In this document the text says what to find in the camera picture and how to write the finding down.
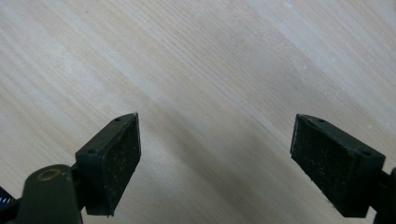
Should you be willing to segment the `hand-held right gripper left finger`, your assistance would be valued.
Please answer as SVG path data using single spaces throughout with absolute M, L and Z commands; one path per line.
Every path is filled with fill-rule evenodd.
M 113 216 L 141 158 L 138 114 L 111 120 L 75 156 L 78 206 L 91 216 Z

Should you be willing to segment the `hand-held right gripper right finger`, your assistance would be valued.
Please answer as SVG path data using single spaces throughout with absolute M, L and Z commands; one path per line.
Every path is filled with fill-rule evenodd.
M 396 167 L 383 171 L 386 156 L 330 122 L 298 114 L 291 158 L 343 217 L 396 218 Z

